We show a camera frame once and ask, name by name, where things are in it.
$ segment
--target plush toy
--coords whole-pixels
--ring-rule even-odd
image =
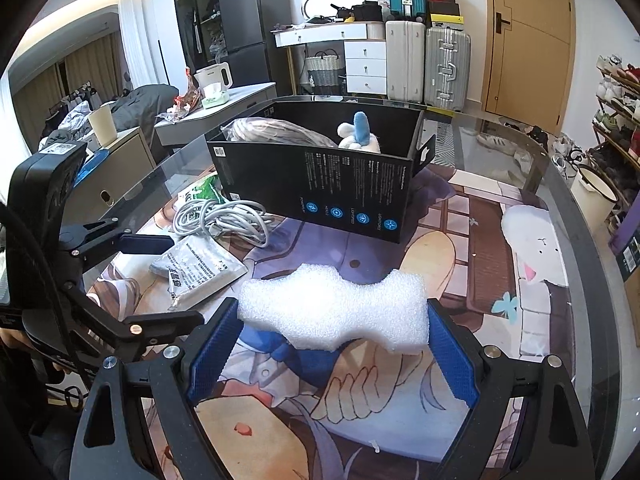
[[[343,139],[339,148],[380,153],[378,138],[371,133],[369,120],[364,112],[356,112],[353,124],[342,123],[338,126],[338,135]]]

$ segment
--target cartoon hand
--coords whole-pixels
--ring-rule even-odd
[[[327,418],[337,424],[379,413],[399,383],[402,354],[360,339],[344,349],[334,366],[328,386],[311,413],[315,420]]]

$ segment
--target door frame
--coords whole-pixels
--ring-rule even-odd
[[[564,95],[562,96],[562,105],[560,107],[560,118],[558,125],[549,132],[559,137],[562,130],[562,123],[566,115],[566,108],[569,104],[569,93],[571,84],[574,79],[575,65],[575,0],[569,0],[571,5],[571,40],[569,45],[569,68],[564,83]],[[487,101],[489,99],[489,85],[491,82],[491,70],[494,63],[494,30],[495,30],[495,6],[494,0],[486,0],[487,20],[486,20],[486,53],[484,56],[484,77],[482,79],[482,111],[486,111]]]

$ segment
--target dark gray refrigerator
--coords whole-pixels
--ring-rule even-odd
[[[287,52],[271,33],[290,25],[290,0],[220,0],[220,13],[234,86],[273,81],[279,96],[291,95]]]

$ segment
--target sheer curtain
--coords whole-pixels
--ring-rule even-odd
[[[0,79],[0,118],[2,120],[2,150],[0,150],[0,200],[6,203],[9,183],[15,168],[31,156],[15,116],[9,75]]]
[[[49,108],[59,103],[64,95],[57,63],[38,74],[15,93],[15,115],[27,145],[34,152],[38,151],[45,121],[49,119]]]
[[[91,81],[104,102],[122,93],[115,34],[92,41],[66,56],[65,68],[71,92]]]
[[[158,84],[145,28],[143,0],[120,0],[120,33],[133,88]]]

